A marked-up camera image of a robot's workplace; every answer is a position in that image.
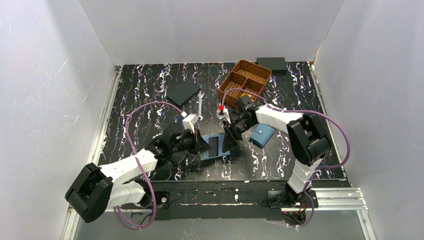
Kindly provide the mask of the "black VIP credit card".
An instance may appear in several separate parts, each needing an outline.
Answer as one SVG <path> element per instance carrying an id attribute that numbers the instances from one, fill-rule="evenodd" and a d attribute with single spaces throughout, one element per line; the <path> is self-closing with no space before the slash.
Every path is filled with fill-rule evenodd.
<path id="1" fill-rule="evenodd" d="M 219 137 L 213 136 L 208 139 L 208 144 L 211 146 L 211 149 L 208 152 L 209 158 L 215 158 L 219 155 Z"/>

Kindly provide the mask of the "green card holder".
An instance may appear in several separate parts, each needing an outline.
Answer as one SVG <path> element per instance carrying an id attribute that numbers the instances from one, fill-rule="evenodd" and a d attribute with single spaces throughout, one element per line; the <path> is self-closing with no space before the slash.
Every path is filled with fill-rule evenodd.
<path id="1" fill-rule="evenodd" d="M 203 139 L 211 146 L 211 149 L 200 154 L 200 160 L 206 161 L 230 155 L 230 151 L 223 151 L 225 133 L 217 133 L 203 136 Z"/>

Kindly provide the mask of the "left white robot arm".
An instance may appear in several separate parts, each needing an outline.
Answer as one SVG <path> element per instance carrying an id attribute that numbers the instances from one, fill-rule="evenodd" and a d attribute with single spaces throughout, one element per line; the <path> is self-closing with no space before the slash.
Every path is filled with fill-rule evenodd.
<path id="1" fill-rule="evenodd" d="M 161 197 L 153 192 L 147 176 L 137 177 L 162 167 L 175 153 L 198 155 L 211 148 L 199 129 L 171 123 L 134 155 L 101 166 L 85 165 L 64 198 L 85 223 L 98 219 L 106 209 L 125 204 L 154 208 Z"/>

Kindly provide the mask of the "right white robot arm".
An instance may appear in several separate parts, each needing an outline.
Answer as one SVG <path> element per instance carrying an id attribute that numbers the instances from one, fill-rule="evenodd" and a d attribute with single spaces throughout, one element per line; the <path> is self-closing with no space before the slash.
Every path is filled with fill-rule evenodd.
<path id="1" fill-rule="evenodd" d="M 223 119 L 223 151 L 239 145 L 242 135 L 257 124 L 265 124 L 288 134 L 295 166 L 286 184 L 286 192 L 299 195 L 308 190 L 311 177 L 331 149 L 331 141 L 317 113 L 283 110 L 272 104 L 253 102 L 247 95 L 238 101 L 240 113 L 230 117 L 228 109 L 220 105 L 216 111 Z"/>

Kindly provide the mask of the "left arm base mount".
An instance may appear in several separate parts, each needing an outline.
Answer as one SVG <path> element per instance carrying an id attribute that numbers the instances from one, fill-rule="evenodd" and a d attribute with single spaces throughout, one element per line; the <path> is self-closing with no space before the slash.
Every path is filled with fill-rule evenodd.
<path id="1" fill-rule="evenodd" d="M 155 205 L 159 210 L 166 210 L 170 207 L 171 195 L 168 191 L 158 191 L 155 192 Z M 147 193 L 141 204 L 144 208 L 152 209 L 153 208 L 153 197 L 151 193 Z"/>

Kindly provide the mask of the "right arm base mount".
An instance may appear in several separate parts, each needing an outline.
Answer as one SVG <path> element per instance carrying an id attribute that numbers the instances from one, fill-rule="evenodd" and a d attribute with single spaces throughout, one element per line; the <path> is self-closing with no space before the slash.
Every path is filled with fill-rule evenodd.
<path id="1" fill-rule="evenodd" d="M 266 208 L 280 209 L 285 224 L 294 228 L 302 227 L 311 220 L 311 217 L 307 216 L 307 210 L 312 211 L 319 207 L 314 190 L 309 191 L 308 194 L 288 190 L 270 190 L 261 204 Z"/>

